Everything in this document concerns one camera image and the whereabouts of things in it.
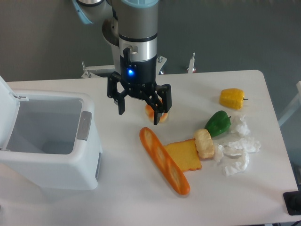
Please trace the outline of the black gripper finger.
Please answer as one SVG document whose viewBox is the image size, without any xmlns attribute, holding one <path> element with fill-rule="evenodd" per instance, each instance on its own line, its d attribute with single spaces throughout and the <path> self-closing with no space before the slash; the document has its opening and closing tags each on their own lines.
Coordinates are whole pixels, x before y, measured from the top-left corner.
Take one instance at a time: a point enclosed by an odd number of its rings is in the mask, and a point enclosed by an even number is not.
<svg viewBox="0 0 301 226">
<path fill-rule="evenodd" d="M 172 106 L 171 86 L 169 84 L 153 86 L 147 94 L 146 103 L 154 110 L 153 124 L 157 125 L 162 113 L 168 113 Z"/>
<path fill-rule="evenodd" d="M 118 83 L 123 87 L 121 75 L 112 73 L 107 80 L 107 96 L 114 99 L 115 104 L 118 105 L 118 113 L 122 115 L 125 112 L 125 94 L 118 92 Z"/>
</svg>

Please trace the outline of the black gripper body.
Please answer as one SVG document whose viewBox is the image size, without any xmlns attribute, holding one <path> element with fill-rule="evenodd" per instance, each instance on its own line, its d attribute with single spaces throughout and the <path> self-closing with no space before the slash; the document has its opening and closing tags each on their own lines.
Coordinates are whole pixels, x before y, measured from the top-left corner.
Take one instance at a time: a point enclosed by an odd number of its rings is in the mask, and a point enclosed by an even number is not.
<svg viewBox="0 0 301 226">
<path fill-rule="evenodd" d="M 146 61 L 135 62 L 131 59 L 132 48 L 124 48 L 120 57 L 120 72 L 122 84 L 118 83 L 118 92 L 125 96 L 147 100 L 147 94 L 156 83 L 156 57 Z"/>
</svg>

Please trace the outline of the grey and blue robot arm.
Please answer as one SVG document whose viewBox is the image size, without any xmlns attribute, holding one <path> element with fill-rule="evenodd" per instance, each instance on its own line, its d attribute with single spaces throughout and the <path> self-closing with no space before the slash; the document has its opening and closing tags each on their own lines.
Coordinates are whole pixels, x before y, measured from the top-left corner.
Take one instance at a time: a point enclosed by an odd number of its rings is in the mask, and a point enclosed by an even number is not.
<svg viewBox="0 0 301 226">
<path fill-rule="evenodd" d="M 112 18 L 102 25 L 102 33 L 110 44 L 114 71 L 108 77 L 107 96 L 125 111 L 125 97 L 144 100 L 152 109 L 154 124 L 172 106 L 171 86 L 158 85 L 164 59 L 157 56 L 158 1 L 109 0 Z"/>
</svg>

